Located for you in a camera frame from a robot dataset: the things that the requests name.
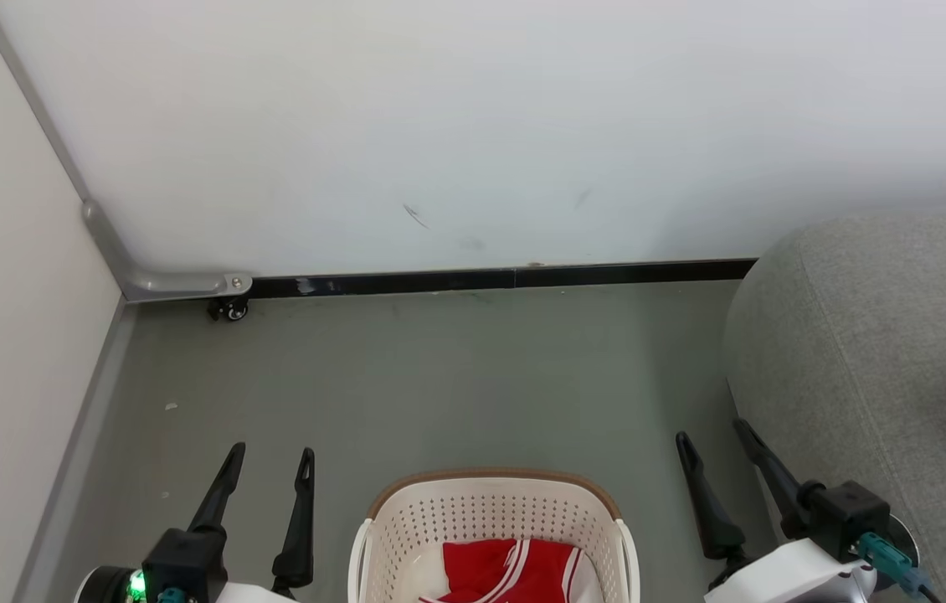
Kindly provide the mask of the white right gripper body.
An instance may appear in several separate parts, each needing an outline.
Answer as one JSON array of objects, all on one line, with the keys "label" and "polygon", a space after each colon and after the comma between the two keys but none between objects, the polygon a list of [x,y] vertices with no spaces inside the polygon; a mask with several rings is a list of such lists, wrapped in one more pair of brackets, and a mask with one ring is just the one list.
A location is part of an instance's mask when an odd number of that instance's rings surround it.
[{"label": "white right gripper body", "polygon": [[865,532],[841,562],[811,539],[779,546],[717,579],[706,602],[868,602],[896,590],[920,596],[920,554],[904,523],[890,517],[886,535]]}]

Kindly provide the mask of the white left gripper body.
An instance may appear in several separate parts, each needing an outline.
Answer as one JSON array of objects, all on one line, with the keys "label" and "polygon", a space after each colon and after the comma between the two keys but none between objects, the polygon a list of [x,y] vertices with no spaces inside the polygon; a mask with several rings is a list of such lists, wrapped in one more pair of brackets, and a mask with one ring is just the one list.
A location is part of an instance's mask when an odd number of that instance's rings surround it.
[{"label": "white left gripper body", "polygon": [[[198,602],[188,591],[168,588],[149,598],[147,577],[141,569],[98,566],[83,579],[75,602]],[[296,602],[261,586],[228,583],[213,602]]]}]

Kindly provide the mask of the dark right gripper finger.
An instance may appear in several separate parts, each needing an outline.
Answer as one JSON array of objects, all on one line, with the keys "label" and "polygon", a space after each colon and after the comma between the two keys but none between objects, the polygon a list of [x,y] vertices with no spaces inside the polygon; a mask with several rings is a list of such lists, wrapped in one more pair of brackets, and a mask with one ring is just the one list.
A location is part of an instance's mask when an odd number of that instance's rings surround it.
[{"label": "dark right gripper finger", "polygon": [[779,526],[787,539],[804,539],[809,534],[809,512],[799,504],[799,482],[767,446],[747,420],[737,417],[733,429],[738,441],[763,477],[765,486],[779,511]]},{"label": "dark right gripper finger", "polygon": [[703,557],[725,562],[748,560],[743,549],[746,542],[743,531],[733,523],[704,477],[704,463],[690,436],[685,431],[677,432],[675,446],[690,493]]}]

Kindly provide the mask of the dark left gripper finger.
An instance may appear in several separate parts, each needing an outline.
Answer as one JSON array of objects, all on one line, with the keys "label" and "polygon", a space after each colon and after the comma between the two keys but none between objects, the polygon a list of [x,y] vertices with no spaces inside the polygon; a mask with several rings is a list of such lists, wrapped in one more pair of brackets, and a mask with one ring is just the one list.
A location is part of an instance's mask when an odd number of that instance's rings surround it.
[{"label": "dark left gripper finger", "polygon": [[305,447],[296,473],[296,504],[280,554],[271,565],[271,591],[292,592],[315,579],[315,451]]},{"label": "dark left gripper finger", "polygon": [[198,505],[191,523],[189,532],[217,532],[222,531],[222,518],[227,511],[229,496],[235,492],[239,484],[239,476],[246,455],[246,443],[237,442],[231,446],[227,457],[217,476],[209,485],[202,502]]}]

